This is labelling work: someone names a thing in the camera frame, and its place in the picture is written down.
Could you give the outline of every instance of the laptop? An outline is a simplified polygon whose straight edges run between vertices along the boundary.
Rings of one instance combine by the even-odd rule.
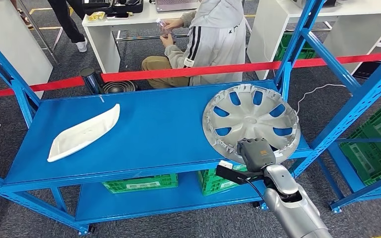
[[[192,10],[199,7],[198,0],[156,0],[157,12]]]

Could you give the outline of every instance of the hand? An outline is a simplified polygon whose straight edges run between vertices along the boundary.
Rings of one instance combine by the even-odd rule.
[[[164,38],[163,36],[160,36],[161,42],[163,43],[164,48],[167,48],[168,46],[174,45],[172,34],[169,34],[167,38]]]
[[[164,27],[164,29],[176,29],[183,26],[183,21],[180,18],[173,18],[173,19],[163,19],[163,21],[167,24],[167,26]]]

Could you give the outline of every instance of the striped sleeve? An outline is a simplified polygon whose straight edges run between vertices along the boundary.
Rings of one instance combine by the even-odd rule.
[[[215,43],[215,39],[212,37],[216,36],[209,35],[209,28],[192,27],[185,52],[176,45],[168,46],[165,50],[165,55],[169,58],[172,68],[209,66]]]

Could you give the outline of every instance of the white sneaker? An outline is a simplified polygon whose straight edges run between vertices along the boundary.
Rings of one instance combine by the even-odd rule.
[[[78,50],[80,52],[86,52],[87,51],[87,43],[88,43],[87,38],[85,38],[85,41],[77,42],[75,44],[78,47]]]

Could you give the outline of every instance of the gray hoodie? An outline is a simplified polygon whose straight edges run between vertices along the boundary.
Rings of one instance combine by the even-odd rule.
[[[190,27],[185,52],[168,46],[165,55],[172,68],[245,63],[246,26],[241,0],[202,0],[197,11],[183,14]],[[190,85],[242,81],[242,73],[195,75]]]

